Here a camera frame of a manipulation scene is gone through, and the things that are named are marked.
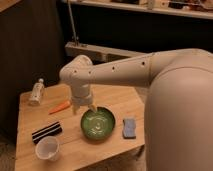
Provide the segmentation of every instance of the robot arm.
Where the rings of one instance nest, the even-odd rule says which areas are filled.
[[[60,78],[70,86],[74,105],[91,105],[93,96],[89,84],[148,87],[174,59],[202,53],[208,52],[195,49],[173,50],[99,65],[92,65],[90,58],[79,55],[61,69]]]
[[[60,72],[75,105],[91,105],[89,84],[149,86],[148,171],[213,170],[213,55],[199,49],[145,54],[101,65],[78,56]]]

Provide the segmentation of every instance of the shelf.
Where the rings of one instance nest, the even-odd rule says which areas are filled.
[[[86,5],[86,6],[95,6],[95,7],[104,7],[111,9],[120,9],[120,10],[129,10],[129,11],[138,11],[138,12],[147,12],[147,13],[157,13],[157,14],[167,14],[175,16],[184,16],[184,17],[193,17],[193,18],[202,18],[202,19],[211,19],[213,20],[212,12],[201,12],[201,11],[190,11],[190,10],[179,10],[169,7],[163,7],[160,0],[155,2],[153,9],[147,9],[147,6],[136,5],[136,4],[127,4],[127,3],[116,3],[110,2],[110,0],[69,0],[71,4]]]

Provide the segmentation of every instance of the blue sponge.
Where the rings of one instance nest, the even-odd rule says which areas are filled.
[[[125,139],[135,139],[135,120],[133,118],[125,118],[123,119],[124,128],[123,128],[123,137]]]

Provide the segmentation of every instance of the floor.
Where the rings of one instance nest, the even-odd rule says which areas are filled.
[[[146,89],[136,88],[142,101],[146,99]],[[122,153],[79,171],[146,171],[145,150],[140,148]],[[15,164],[15,146],[0,135],[0,170],[13,171]]]

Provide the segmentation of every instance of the black and white striped object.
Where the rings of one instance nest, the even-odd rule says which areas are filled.
[[[42,138],[46,136],[53,136],[62,132],[62,128],[59,122],[55,122],[49,126],[46,126],[34,133],[32,133],[32,139],[35,144],[37,144]]]

